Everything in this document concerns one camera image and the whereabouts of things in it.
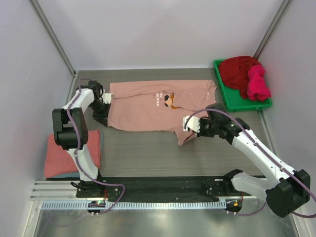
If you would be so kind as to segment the pink printed t shirt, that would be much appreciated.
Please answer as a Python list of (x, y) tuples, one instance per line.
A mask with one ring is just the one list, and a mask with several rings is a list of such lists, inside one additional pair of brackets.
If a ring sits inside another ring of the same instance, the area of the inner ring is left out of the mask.
[(179, 146), (196, 137), (183, 118), (215, 104), (213, 80), (151, 80), (110, 84), (108, 126), (128, 132), (170, 131)]

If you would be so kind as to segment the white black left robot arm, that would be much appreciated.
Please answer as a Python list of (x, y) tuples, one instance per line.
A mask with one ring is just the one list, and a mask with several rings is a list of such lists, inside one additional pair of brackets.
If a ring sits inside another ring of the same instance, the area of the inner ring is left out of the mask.
[(88, 128), (84, 113), (91, 108), (92, 117), (103, 126), (108, 126), (108, 114), (112, 94), (91, 79), (79, 84), (74, 97), (62, 108), (52, 111), (53, 135), (56, 145), (73, 159), (79, 171), (79, 183), (71, 183), (78, 197), (100, 197), (105, 191), (99, 168), (93, 163), (88, 150)]

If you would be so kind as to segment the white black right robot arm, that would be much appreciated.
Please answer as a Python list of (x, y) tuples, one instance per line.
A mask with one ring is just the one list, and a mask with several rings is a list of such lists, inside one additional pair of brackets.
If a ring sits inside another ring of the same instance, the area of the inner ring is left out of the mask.
[(294, 214), (302, 218), (315, 218), (296, 212), (298, 208), (315, 199), (310, 189), (311, 178), (305, 170), (295, 170), (267, 148), (241, 119), (230, 116), (222, 104), (216, 103), (203, 109), (207, 117), (195, 114), (183, 120), (183, 129), (191, 129), (197, 136), (226, 140), (244, 153), (265, 178), (256, 178), (240, 169), (223, 176), (223, 191), (228, 195), (237, 192), (252, 195), (263, 201), (264, 206), (284, 218)]

